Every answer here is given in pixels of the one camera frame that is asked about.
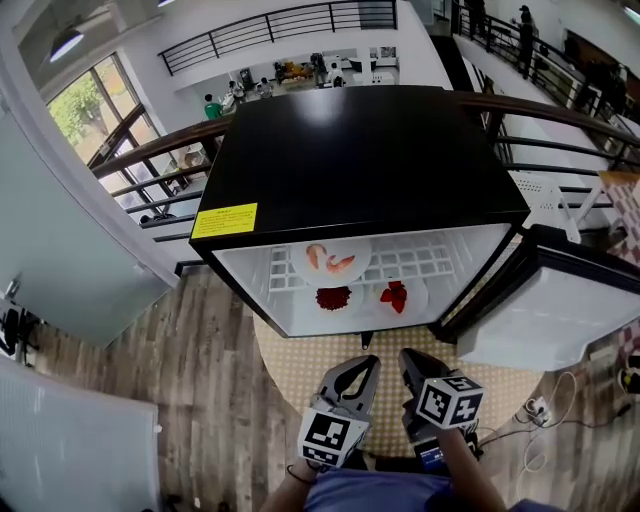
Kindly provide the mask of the large window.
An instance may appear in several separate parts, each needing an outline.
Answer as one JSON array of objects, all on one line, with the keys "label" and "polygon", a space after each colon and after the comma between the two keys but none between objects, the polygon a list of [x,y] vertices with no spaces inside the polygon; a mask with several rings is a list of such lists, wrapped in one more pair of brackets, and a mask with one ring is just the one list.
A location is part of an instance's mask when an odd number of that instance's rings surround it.
[{"label": "large window", "polygon": [[100,158],[107,142],[118,133],[125,134],[135,146],[159,136],[115,53],[72,81],[47,108],[85,164]]}]

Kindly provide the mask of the yellow warning sticker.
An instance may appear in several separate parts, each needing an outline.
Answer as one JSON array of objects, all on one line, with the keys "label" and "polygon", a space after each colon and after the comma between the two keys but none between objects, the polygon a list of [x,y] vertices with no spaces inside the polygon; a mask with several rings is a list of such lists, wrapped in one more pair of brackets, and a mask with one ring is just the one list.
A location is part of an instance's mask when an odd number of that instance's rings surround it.
[{"label": "yellow warning sticker", "polygon": [[192,239],[210,238],[252,232],[255,227],[257,203],[216,208],[197,213]]}]

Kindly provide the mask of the white round plate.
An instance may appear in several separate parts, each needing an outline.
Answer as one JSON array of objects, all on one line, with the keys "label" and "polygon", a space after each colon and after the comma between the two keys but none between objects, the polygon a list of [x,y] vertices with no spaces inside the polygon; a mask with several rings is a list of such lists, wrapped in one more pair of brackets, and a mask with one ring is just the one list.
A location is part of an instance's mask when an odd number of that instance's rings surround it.
[{"label": "white round plate", "polygon": [[406,306],[402,314],[397,314],[389,304],[379,301],[381,292],[388,286],[389,282],[378,283],[372,286],[368,292],[367,300],[369,306],[377,314],[393,320],[414,320],[419,318],[428,305],[428,291],[426,285],[421,279],[395,280],[401,281],[407,290]]},{"label": "white round plate", "polygon": [[360,285],[347,286],[351,290],[351,296],[348,305],[337,311],[326,311],[319,307],[316,302],[316,290],[319,288],[311,288],[301,293],[304,300],[305,308],[313,315],[323,319],[342,320],[355,315],[362,307],[364,301],[363,287]]},{"label": "white round plate", "polygon": [[[312,268],[306,256],[306,248],[321,244],[326,255],[320,257],[319,269]],[[354,255],[354,262],[338,274],[330,274],[326,268],[327,258],[335,255],[337,260]],[[372,256],[372,245],[368,239],[320,240],[293,244],[290,247],[290,262],[296,274],[305,282],[319,288],[340,287],[355,282],[367,270]]]}]

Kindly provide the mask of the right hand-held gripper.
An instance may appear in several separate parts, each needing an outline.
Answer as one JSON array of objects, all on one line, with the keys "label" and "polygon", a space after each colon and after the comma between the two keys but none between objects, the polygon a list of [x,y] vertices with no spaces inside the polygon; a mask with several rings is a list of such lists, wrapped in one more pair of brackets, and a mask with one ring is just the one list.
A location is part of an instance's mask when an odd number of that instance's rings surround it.
[{"label": "right hand-held gripper", "polygon": [[484,388],[469,377],[450,375],[440,359],[403,348],[398,364],[412,398],[403,404],[405,432],[411,444],[429,441],[436,430],[473,432],[479,422]]}]

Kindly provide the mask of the beige patterned tablecloth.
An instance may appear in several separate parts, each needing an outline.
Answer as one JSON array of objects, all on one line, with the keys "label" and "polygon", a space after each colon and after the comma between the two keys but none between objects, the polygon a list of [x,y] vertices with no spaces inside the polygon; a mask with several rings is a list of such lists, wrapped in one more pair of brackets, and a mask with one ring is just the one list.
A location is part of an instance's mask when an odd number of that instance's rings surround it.
[{"label": "beige patterned tablecloth", "polygon": [[369,354],[380,359],[372,427],[363,448],[383,457],[409,457],[413,454],[402,425],[402,404],[410,398],[398,365],[402,348],[428,353],[484,386],[478,425],[478,438],[482,442],[496,437],[497,431],[511,421],[543,376],[540,371],[460,361],[454,346],[440,342],[425,327],[378,332],[367,350],[361,348],[358,335],[286,339],[258,317],[254,319],[254,327],[261,356],[271,378],[285,400],[299,413],[304,412],[330,368]]}]

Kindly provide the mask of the red strawberries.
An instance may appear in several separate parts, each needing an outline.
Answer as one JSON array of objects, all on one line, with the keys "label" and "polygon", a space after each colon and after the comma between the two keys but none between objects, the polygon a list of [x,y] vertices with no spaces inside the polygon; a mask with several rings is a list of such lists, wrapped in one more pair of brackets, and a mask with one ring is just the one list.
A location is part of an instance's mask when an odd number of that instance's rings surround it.
[{"label": "red strawberries", "polygon": [[379,301],[389,304],[397,314],[402,314],[406,306],[407,296],[405,285],[401,281],[392,281],[381,292]]}]

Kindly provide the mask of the person's blue clothing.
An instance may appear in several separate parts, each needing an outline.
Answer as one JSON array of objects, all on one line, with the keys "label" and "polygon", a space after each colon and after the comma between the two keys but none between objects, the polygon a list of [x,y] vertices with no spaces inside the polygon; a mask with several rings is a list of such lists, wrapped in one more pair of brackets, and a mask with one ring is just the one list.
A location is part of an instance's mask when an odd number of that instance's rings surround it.
[{"label": "person's blue clothing", "polygon": [[332,469],[317,477],[304,512],[479,512],[435,475]]}]

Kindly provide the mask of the black railing with wooden handrail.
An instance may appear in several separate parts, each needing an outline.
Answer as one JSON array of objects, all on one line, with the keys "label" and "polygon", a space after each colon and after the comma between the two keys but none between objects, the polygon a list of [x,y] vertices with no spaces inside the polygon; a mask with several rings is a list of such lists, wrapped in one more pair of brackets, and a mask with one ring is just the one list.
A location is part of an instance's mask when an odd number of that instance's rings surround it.
[{"label": "black railing with wooden handrail", "polygon": [[505,116],[619,138],[586,115],[531,100],[430,86],[313,90],[245,104],[94,168],[104,178],[199,142],[205,210],[257,203],[252,232],[204,238],[217,248],[519,225],[527,206],[495,146]]}]

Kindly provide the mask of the white power strip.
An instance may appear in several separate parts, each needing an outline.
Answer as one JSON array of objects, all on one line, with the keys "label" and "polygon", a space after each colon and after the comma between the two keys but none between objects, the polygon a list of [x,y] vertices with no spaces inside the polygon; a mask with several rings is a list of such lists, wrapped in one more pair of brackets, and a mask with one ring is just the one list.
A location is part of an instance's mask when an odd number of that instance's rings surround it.
[{"label": "white power strip", "polygon": [[544,427],[551,422],[551,412],[543,396],[528,399],[524,404],[524,410],[528,419],[539,427]]}]

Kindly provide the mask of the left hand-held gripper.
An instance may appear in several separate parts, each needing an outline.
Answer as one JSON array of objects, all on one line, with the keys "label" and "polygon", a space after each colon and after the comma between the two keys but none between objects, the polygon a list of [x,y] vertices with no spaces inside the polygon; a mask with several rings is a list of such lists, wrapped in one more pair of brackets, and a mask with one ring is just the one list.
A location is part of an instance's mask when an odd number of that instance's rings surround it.
[{"label": "left hand-held gripper", "polygon": [[360,447],[372,423],[381,371],[375,355],[349,359],[329,369],[305,408],[298,454],[309,462],[341,467]]}]

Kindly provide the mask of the black wrist band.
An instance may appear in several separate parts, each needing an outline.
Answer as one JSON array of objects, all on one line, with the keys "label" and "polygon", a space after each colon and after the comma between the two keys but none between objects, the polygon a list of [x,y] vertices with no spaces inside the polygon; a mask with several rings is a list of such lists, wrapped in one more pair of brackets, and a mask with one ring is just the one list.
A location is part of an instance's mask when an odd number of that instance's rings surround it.
[{"label": "black wrist band", "polygon": [[291,478],[295,479],[296,481],[298,481],[298,482],[300,482],[302,484],[308,485],[308,486],[313,486],[317,482],[317,479],[308,480],[308,479],[305,479],[305,478],[302,478],[302,477],[296,475],[294,473],[294,471],[293,471],[293,464],[290,464],[290,465],[288,465],[286,467],[286,473],[287,473],[288,476],[290,476]]}]

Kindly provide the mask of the black mini fridge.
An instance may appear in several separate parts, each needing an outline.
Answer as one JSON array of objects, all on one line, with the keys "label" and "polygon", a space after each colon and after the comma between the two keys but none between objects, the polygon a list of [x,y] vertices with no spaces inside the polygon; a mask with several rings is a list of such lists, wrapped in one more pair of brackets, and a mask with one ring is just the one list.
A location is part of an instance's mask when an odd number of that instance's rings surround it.
[{"label": "black mini fridge", "polygon": [[191,247],[279,335],[424,326],[469,362],[551,371],[640,319],[640,267],[583,245],[559,196],[537,220],[503,161],[504,117],[609,134],[558,107],[426,86],[243,106]]}]

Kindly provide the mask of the person's right forearm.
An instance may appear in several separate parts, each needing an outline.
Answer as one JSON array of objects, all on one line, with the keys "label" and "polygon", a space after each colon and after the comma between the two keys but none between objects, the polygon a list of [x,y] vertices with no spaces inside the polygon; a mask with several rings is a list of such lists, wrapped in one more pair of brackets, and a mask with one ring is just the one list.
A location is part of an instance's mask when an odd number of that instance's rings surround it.
[{"label": "person's right forearm", "polygon": [[440,445],[456,493],[473,512],[507,512],[490,478],[465,443],[458,429],[438,429]]}]

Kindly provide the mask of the black device with blue screen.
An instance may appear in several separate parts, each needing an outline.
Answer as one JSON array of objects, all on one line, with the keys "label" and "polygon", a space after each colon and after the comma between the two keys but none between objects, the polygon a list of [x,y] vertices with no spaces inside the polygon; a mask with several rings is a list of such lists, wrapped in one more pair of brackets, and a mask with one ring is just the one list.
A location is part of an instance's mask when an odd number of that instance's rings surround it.
[{"label": "black device with blue screen", "polygon": [[414,452],[426,473],[440,474],[446,470],[443,453],[436,438],[416,444]]}]

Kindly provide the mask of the black equipment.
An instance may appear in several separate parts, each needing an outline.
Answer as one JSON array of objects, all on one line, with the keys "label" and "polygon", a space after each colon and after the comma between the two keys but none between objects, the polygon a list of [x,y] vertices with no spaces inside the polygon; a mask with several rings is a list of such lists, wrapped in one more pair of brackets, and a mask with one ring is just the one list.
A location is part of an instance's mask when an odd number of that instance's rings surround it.
[{"label": "black equipment", "polygon": [[40,350],[32,337],[40,319],[0,294],[0,353],[10,358],[26,358]]}]

